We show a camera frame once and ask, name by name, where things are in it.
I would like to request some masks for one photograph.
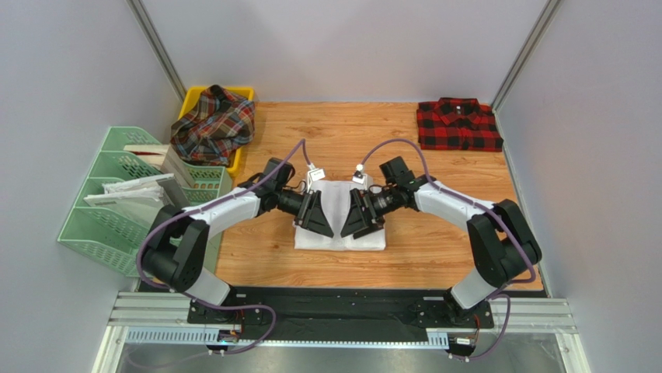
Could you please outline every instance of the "wooden table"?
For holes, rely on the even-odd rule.
[[[236,183],[283,158],[305,138],[308,155],[328,180],[349,180],[356,164],[390,138],[417,142],[415,103],[258,103],[256,136],[247,145]],[[430,173],[448,187],[483,200],[515,200],[502,153],[425,151]],[[383,183],[379,165],[398,155],[418,176],[423,167],[406,144],[377,151],[366,171]],[[307,170],[299,152],[290,161]],[[468,236],[434,216],[400,209],[386,218],[386,250],[331,252],[294,249],[292,216],[273,210],[226,230],[216,274],[230,284],[345,288],[449,288],[472,268]],[[519,289],[542,289],[540,280]]]

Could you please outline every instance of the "yellow basket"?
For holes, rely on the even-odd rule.
[[[186,98],[184,98],[184,104],[182,105],[182,110],[179,112],[179,119],[181,119],[184,116],[184,114],[188,113],[193,109],[198,99],[200,98],[200,94],[202,93],[202,91],[204,91],[207,88],[208,87],[189,88],[188,92],[186,92]],[[255,96],[255,92],[250,87],[223,87],[223,88],[227,89],[228,91],[232,91],[240,96],[244,96],[245,98],[251,101],[253,101],[253,97]],[[230,155],[229,165],[228,167],[225,168],[225,171],[233,179],[237,177],[237,175],[239,174],[239,160],[242,158],[243,149],[244,149],[243,146],[239,147],[237,150],[235,150],[235,152],[232,155]]]

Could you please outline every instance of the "white wall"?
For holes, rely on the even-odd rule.
[[[55,239],[106,129],[180,103],[124,1],[0,9],[0,371],[88,372],[127,280]]]
[[[144,0],[186,86],[262,100],[492,100],[545,0]]]
[[[564,2],[499,112],[594,372],[660,371],[662,2]]]

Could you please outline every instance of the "red and black checkered shirt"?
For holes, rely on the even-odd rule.
[[[218,85],[171,126],[170,144],[188,163],[227,166],[230,154],[253,139],[255,104]]]
[[[419,103],[416,122],[421,149],[501,152],[503,146],[492,108],[477,99]]]

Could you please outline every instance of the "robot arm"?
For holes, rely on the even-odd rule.
[[[478,204],[490,208],[501,218],[514,233],[531,263],[536,264],[542,258],[538,243],[513,201],[503,200],[495,204],[455,191],[452,193],[464,198],[442,193],[438,187],[446,190],[449,188],[434,180],[435,187],[425,176],[414,177],[401,157],[379,167],[386,178],[386,186],[377,193],[359,189],[350,192],[350,211],[341,235],[358,238],[382,229],[384,215],[400,207],[436,215],[467,232],[476,268],[444,296],[449,319],[466,319],[496,289],[527,270],[527,265],[513,243],[508,238],[499,239],[497,230],[500,230],[500,226],[489,214],[478,208]]]
[[[263,173],[240,184],[231,194],[238,195],[253,187],[253,181],[262,182],[280,159],[270,159]],[[200,211],[169,224],[147,244],[142,257],[143,267],[172,289],[213,305],[220,305],[232,292],[232,286],[203,268],[204,253],[209,238],[241,221],[256,218],[277,208],[295,216],[294,223],[304,229],[333,237],[333,231],[322,211],[321,192],[299,193],[284,188],[294,175],[294,167],[286,163],[269,180],[264,180],[252,191],[215,205],[217,200],[179,211],[165,206],[157,215],[152,229],[184,211]],[[181,238],[179,245],[172,239]]]

